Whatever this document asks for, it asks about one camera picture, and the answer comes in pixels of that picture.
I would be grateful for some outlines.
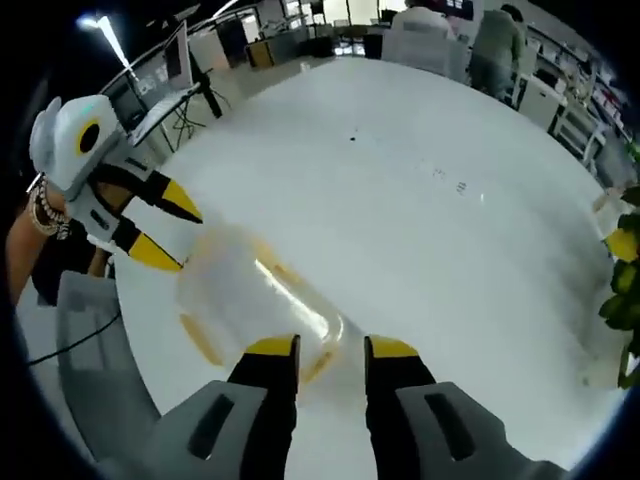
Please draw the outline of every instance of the person in green shirt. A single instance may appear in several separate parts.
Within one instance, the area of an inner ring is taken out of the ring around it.
[[[471,86],[505,101],[524,48],[524,18],[512,5],[484,13],[469,63]]]

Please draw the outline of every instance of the person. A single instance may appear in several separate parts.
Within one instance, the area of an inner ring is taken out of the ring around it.
[[[524,47],[523,22],[520,10],[508,4],[484,13],[469,63],[473,88],[506,101]]]
[[[80,224],[71,221],[69,234],[64,239],[57,238],[57,232],[46,228],[51,222],[43,203],[46,202],[54,215],[64,216],[65,209],[64,198],[46,183],[46,179],[41,180],[45,198],[38,201],[30,195],[25,205],[24,183],[17,175],[7,173],[2,178],[5,208],[0,218],[0,234],[5,238],[6,280],[14,306],[29,277],[42,299],[49,305],[56,305],[62,272],[73,270],[104,275],[108,254],[87,241]],[[116,211],[124,208],[131,197],[128,191],[113,185],[100,184],[98,190]]]
[[[407,6],[407,9],[393,17],[393,22],[391,23],[391,28],[393,30],[411,30],[411,28],[405,27],[405,23],[419,24],[442,30],[443,35],[447,40],[456,39],[456,36],[453,33],[453,28],[451,28],[451,24],[447,21],[444,15],[429,8],[435,8],[435,3],[432,1],[405,0],[405,5]]]

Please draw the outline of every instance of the clear plastic bottle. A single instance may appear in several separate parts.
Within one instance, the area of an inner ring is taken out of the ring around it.
[[[203,227],[179,274],[177,300],[229,370],[259,339],[295,333],[303,389],[334,366],[334,383],[364,388],[359,328],[242,227],[221,220]]]

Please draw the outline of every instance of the person's arm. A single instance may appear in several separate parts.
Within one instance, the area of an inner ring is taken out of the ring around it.
[[[91,259],[87,273],[92,277],[104,277],[108,259],[109,254],[101,248],[96,247],[96,253]]]
[[[62,195],[47,190],[47,200],[53,209],[64,211]],[[30,208],[31,205],[27,204],[27,207],[18,215],[5,243],[7,280],[13,305],[18,303],[20,294],[49,238],[33,224],[29,214]]]

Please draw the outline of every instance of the person in white shirt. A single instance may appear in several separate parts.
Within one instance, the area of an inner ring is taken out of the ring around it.
[[[405,5],[407,9],[393,17],[391,23],[393,30],[416,30],[413,25],[425,25],[442,30],[447,40],[456,39],[444,15],[427,8],[430,5],[429,0],[405,0]]]

